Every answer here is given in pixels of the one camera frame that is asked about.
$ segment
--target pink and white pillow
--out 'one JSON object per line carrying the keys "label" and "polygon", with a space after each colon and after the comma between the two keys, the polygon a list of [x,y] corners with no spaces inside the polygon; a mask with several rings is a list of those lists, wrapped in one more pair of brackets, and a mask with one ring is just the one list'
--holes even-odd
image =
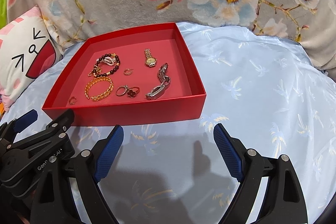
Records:
{"label": "pink and white pillow", "polygon": [[59,58],[38,7],[0,29],[0,96],[5,110]]}

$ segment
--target gold watch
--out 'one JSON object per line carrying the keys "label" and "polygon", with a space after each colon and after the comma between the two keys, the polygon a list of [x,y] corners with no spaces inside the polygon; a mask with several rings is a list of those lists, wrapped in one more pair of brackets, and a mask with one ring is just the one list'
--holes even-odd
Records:
{"label": "gold watch", "polygon": [[145,64],[150,68],[155,67],[157,59],[152,57],[151,51],[148,48],[145,49],[145,55],[146,55]]}

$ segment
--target blue textured pad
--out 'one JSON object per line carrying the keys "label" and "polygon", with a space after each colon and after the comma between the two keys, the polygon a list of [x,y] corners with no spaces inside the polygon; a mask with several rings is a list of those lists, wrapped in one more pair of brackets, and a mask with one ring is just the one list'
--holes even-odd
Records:
{"label": "blue textured pad", "polygon": [[15,121],[14,132],[20,133],[37,120],[37,112],[32,109]]}
{"label": "blue textured pad", "polygon": [[94,174],[96,182],[100,182],[100,180],[105,178],[109,173],[123,140],[124,130],[121,126],[118,126],[117,130],[113,133],[111,139],[96,161],[96,172]]}
{"label": "blue textured pad", "polygon": [[219,125],[216,125],[213,129],[213,138],[225,161],[230,175],[233,178],[236,178],[238,182],[241,182],[244,178],[244,174],[242,172],[242,161]]}

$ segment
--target light blue bed sheet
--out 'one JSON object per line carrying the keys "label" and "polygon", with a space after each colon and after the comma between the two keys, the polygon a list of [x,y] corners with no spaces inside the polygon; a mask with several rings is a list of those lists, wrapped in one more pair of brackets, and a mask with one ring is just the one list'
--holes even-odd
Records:
{"label": "light blue bed sheet", "polygon": [[[313,68],[302,47],[286,39],[256,37],[242,27],[179,23],[207,92],[200,119],[125,126],[121,150],[100,183],[120,223],[217,224],[238,187],[213,139],[221,122],[229,134],[261,155],[289,155],[298,174],[309,223],[336,191],[336,85]],[[34,134],[51,119],[41,106],[81,44],[38,77],[1,122],[36,109],[38,120],[18,135]],[[90,149],[112,127],[72,127],[76,152]],[[249,222],[256,219],[262,181]],[[82,220],[90,223],[73,182]]]}

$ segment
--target red tray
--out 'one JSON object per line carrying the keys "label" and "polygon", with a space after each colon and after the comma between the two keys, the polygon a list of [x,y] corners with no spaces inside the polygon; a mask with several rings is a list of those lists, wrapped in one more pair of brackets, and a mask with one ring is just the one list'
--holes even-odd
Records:
{"label": "red tray", "polygon": [[[144,50],[149,48],[157,58],[154,68],[145,65]],[[112,93],[105,99],[93,102],[85,96],[84,89],[92,77],[96,59],[105,53],[115,53],[120,58],[119,70],[109,77],[114,83]],[[159,85],[157,72],[168,63],[169,88],[157,100],[146,100],[145,94]],[[111,69],[101,65],[102,72]],[[123,71],[133,68],[131,75]],[[93,85],[90,96],[107,90],[107,81]],[[138,86],[135,98],[115,94],[121,85]],[[77,102],[68,100],[75,96]],[[64,68],[51,89],[42,110],[52,119],[66,109],[75,113],[73,126],[113,126],[175,122],[200,117],[206,93],[187,45],[175,23],[154,24],[118,30],[88,39]]]}

